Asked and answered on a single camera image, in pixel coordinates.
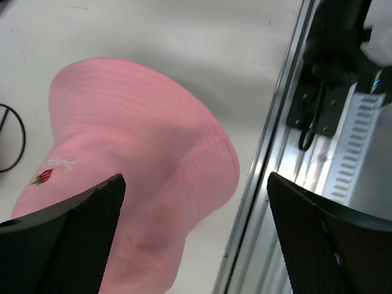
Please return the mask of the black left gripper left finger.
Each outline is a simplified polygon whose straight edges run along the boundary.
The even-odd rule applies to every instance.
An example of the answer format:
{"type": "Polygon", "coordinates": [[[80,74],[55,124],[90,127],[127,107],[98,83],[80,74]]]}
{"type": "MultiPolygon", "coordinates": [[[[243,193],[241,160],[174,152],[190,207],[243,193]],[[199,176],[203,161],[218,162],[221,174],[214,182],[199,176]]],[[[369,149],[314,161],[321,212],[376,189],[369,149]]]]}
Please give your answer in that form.
{"type": "Polygon", "coordinates": [[[1,223],[1,293],[98,293],[125,191],[117,174],[1,223]]]}

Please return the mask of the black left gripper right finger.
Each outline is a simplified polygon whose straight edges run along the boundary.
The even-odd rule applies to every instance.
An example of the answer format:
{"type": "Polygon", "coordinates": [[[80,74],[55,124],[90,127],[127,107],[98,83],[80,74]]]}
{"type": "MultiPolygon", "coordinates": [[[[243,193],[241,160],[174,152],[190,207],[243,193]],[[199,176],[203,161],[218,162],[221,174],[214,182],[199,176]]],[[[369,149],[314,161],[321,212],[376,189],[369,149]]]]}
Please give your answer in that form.
{"type": "Polygon", "coordinates": [[[391,293],[391,221],[275,172],[267,191],[294,293],[391,293]]]}

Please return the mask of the pink bucket hat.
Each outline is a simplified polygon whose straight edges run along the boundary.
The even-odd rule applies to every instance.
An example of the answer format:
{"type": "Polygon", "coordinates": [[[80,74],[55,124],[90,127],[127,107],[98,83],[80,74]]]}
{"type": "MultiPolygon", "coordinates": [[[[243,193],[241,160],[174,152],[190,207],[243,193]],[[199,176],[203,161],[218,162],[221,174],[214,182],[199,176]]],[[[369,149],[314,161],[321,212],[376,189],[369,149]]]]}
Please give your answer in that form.
{"type": "Polygon", "coordinates": [[[53,146],[19,196],[20,217],[122,174],[126,193],[101,293],[165,293],[186,237],[239,181],[214,115],[165,75],[115,58],[58,72],[48,107],[53,146]]]}

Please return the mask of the black wire hat stand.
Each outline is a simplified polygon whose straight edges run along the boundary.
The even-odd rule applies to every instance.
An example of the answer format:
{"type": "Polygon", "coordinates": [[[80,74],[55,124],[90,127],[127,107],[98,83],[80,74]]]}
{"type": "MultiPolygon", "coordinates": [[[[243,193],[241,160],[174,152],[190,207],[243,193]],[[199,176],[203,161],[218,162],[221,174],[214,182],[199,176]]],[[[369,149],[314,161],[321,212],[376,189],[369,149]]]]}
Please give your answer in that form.
{"type": "Polygon", "coordinates": [[[1,104],[1,173],[16,167],[26,147],[26,129],[20,115],[1,104]]]}

